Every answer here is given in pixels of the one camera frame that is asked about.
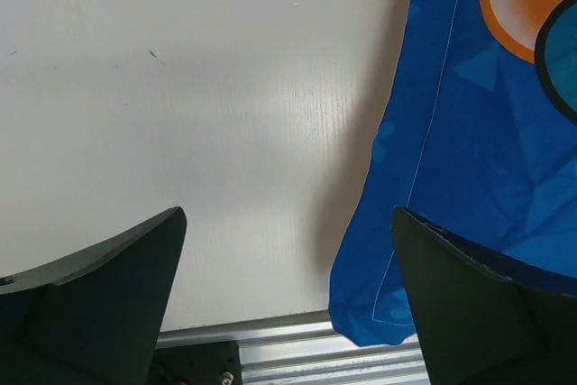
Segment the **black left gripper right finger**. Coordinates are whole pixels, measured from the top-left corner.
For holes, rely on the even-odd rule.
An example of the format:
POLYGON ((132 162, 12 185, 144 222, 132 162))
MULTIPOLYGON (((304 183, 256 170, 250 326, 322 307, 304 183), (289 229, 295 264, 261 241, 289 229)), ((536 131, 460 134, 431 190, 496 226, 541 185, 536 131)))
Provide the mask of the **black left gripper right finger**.
POLYGON ((576 280, 406 208, 391 232, 433 384, 574 384, 576 280))

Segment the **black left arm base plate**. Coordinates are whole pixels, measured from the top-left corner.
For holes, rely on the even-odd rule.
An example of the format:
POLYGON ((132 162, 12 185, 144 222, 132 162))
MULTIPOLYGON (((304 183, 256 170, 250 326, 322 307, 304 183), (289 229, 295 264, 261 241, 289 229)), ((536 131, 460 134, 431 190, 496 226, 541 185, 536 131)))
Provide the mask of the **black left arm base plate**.
POLYGON ((155 351, 146 384, 241 385, 242 365, 236 342, 193 344, 155 351))

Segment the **blue and yellow pillowcase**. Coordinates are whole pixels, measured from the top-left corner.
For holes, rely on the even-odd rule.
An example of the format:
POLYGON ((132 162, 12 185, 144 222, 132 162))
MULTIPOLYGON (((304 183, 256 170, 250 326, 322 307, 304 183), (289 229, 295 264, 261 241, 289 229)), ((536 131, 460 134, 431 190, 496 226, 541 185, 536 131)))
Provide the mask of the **blue and yellow pillowcase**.
POLYGON ((390 225, 404 207, 576 273, 576 0, 410 0, 360 202, 330 275, 334 330, 415 333, 390 225))

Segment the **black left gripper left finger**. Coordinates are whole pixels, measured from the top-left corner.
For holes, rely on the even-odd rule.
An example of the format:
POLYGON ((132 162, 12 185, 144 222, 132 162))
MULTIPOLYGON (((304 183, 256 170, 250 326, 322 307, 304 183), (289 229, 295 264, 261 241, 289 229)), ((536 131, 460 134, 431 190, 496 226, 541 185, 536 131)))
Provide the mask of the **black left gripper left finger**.
POLYGON ((143 384, 186 237, 184 210, 1 279, 3 384, 143 384))

